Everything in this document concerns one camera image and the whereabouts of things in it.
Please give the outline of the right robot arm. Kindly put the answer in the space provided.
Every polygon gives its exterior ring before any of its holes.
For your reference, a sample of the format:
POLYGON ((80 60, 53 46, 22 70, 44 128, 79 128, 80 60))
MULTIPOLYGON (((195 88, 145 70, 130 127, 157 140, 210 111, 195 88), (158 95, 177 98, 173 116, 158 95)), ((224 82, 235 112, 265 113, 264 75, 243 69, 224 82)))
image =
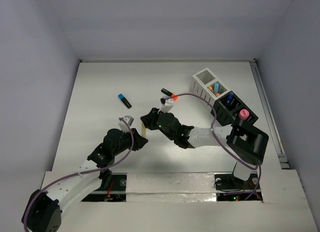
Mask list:
POLYGON ((263 164, 269 141, 265 132, 240 118, 225 126, 200 128, 181 124, 172 113, 152 108, 140 120, 146 129, 159 130, 180 148, 223 148, 237 161, 230 175, 235 188, 246 185, 251 173, 263 164))

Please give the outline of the black highlighter blue cap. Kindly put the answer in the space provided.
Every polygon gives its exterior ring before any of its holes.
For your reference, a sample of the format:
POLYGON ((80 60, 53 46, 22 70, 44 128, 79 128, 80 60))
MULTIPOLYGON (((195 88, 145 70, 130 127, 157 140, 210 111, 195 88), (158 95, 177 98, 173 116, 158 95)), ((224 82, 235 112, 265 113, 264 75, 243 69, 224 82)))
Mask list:
POLYGON ((128 109, 132 108, 131 103, 127 100, 127 98, 122 93, 118 95, 118 98, 125 105, 126 108, 128 109))

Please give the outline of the yellow marker pen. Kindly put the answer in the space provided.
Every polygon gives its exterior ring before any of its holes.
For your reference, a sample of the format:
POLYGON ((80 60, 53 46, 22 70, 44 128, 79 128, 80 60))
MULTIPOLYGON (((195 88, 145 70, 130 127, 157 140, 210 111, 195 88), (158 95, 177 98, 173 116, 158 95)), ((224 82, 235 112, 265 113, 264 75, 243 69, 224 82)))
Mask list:
POLYGON ((147 138, 147 129, 143 122, 141 123, 141 136, 145 139, 147 138))

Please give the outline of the white slotted organizer box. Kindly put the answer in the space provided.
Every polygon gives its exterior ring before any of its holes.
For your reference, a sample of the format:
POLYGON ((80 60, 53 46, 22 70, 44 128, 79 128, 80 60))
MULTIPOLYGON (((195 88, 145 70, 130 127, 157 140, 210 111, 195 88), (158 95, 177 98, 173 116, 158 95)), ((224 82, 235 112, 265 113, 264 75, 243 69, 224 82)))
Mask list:
POLYGON ((192 75, 189 91, 206 100, 211 106, 231 92, 209 68, 192 75))

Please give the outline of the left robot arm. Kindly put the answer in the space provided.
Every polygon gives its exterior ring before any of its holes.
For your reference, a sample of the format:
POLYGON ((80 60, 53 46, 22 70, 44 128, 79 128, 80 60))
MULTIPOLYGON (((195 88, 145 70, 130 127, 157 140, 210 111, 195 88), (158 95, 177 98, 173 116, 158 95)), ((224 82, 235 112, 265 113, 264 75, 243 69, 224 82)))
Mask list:
POLYGON ((110 167, 122 152, 138 151, 148 139, 136 129, 110 129, 78 169, 34 191, 21 222, 26 232, 56 232, 67 212, 96 189, 110 186, 110 167))

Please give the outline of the black highlighter orange cap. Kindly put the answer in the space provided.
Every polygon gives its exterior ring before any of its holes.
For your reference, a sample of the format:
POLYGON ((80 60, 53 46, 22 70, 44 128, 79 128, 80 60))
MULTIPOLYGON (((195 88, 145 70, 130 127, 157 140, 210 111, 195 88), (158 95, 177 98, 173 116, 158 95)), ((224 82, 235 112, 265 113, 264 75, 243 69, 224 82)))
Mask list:
POLYGON ((174 101, 176 101, 176 100, 178 99, 178 97, 177 97, 174 93, 170 92, 169 90, 167 90, 167 89, 165 89, 165 88, 162 88, 162 89, 161 89, 161 92, 162 92, 164 95, 168 96, 168 97, 172 97, 172 99, 173 99, 174 101))

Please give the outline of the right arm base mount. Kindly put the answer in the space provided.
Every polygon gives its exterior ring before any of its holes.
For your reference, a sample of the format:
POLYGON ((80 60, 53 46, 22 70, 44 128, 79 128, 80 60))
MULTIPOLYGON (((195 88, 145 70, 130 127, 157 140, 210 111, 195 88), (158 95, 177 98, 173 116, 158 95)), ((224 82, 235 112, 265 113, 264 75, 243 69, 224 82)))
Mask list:
POLYGON ((216 200, 218 202, 262 201, 261 189, 257 182, 256 173, 252 173, 246 181, 234 177, 231 173, 216 173, 213 183, 216 200))

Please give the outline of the black slotted organizer box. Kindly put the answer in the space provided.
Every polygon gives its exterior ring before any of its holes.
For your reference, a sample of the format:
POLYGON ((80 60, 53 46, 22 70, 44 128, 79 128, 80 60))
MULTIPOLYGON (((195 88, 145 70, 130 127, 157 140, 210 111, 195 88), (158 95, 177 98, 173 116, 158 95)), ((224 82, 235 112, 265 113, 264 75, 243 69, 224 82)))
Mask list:
POLYGON ((216 112, 216 120, 221 126, 232 124, 235 119, 239 118, 238 114, 240 110, 247 109, 250 116, 245 120, 253 125, 259 117, 234 92, 232 101, 227 103, 227 98, 230 92, 223 95, 221 98, 218 98, 214 102, 213 108, 216 112))

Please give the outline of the pink round cap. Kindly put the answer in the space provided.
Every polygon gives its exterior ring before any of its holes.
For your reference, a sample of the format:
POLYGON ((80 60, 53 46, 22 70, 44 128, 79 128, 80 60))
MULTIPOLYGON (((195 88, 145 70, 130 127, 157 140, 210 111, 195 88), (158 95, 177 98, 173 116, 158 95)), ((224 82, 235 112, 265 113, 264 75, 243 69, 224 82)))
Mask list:
POLYGON ((249 116, 250 112, 245 108, 241 109, 238 113, 238 117, 242 120, 246 120, 249 116))

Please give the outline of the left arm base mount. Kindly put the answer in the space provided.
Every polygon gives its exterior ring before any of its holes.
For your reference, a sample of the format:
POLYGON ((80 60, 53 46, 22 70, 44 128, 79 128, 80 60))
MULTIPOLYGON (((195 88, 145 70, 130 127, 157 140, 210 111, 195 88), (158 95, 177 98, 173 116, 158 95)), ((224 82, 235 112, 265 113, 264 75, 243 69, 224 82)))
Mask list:
POLYGON ((108 170, 100 178, 101 186, 82 199, 82 202, 115 203, 127 200, 127 173, 112 173, 108 170))

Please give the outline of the light blue marker pen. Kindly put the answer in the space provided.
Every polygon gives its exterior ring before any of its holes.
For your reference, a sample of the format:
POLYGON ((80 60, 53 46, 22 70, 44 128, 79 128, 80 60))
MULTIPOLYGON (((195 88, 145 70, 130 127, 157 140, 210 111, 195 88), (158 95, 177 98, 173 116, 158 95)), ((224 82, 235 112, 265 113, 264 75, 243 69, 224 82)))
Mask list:
POLYGON ((220 84, 219 84, 219 83, 215 83, 215 84, 213 85, 213 92, 214 92, 214 93, 218 93, 219 90, 220 90, 220 84))

